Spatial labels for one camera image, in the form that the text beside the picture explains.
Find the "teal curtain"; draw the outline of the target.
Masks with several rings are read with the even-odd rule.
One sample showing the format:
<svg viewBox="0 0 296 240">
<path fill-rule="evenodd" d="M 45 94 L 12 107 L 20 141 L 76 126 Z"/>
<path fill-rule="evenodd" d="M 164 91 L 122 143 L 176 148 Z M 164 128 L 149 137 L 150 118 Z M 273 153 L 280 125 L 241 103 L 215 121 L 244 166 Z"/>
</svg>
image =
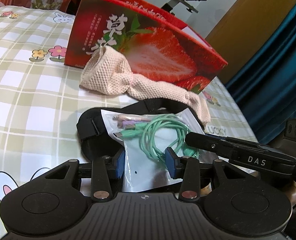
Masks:
<svg viewBox="0 0 296 240">
<path fill-rule="evenodd" d="M 225 87 L 262 144 L 296 118 L 296 4 Z"/>
</svg>

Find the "green plaid bunny tablecloth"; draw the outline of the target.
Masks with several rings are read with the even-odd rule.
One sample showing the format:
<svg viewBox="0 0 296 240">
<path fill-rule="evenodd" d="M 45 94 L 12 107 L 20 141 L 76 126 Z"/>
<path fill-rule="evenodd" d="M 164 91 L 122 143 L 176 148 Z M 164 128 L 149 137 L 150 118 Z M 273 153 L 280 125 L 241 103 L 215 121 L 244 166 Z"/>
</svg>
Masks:
<svg viewBox="0 0 296 240">
<path fill-rule="evenodd" d="M 81 70 L 53 52 L 66 48 L 73 21 L 58 10 L 0 7 L 0 173 L 11 177 L 10 186 L 69 159 L 84 162 L 76 135 L 80 115 L 134 103 L 126 94 L 80 88 Z"/>
</svg>

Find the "cream waffle cloth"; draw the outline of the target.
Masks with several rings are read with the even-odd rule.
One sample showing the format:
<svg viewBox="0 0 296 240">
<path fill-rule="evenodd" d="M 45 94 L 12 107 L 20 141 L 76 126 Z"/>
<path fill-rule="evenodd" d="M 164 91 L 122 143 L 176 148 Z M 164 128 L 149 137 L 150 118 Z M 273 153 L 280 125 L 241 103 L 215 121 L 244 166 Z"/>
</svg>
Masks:
<svg viewBox="0 0 296 240">
<path fill-rule="evenodd" d="M 191 107 L 202 124 L 206 125 L 211 121 L 203 98 L 171 83 L 152 81 L 141 74 L 134 74 L 126 57 L 110 46 L 95 50 L 82 71 L 80 86 L 105 95 L 127 93 L 137 100 L 175 100 Z"/>
</svg>

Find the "red strawberry cardboard box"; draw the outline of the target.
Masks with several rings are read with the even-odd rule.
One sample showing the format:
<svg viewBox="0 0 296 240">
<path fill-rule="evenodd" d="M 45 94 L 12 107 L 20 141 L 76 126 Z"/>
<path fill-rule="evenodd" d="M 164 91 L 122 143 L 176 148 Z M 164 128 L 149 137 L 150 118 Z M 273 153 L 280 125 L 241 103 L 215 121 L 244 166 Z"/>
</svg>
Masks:
<svg viewBox="0 0 296 240">
<path fill-rule="evenodd" d="M 227 65 L 186 23 L 144 0 L 81 0 L 64 62 L 83 68 L 102 46 L 122 53 L 132 72 L 195 93 Z"/>
</svg>

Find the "yellow wooden door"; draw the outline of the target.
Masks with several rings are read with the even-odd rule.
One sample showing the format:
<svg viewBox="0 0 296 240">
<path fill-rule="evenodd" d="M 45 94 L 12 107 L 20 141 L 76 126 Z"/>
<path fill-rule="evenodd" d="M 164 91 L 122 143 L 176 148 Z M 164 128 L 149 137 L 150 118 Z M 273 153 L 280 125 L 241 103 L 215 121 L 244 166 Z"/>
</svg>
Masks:
<svg viewBox="0 0 296 240">
<path fill-rule="evenodd" d="M 218 75 L 227 83 L 290 12 L 296 0 L 237 0 L 206 40 L 228 62 Z"/>
</svg>

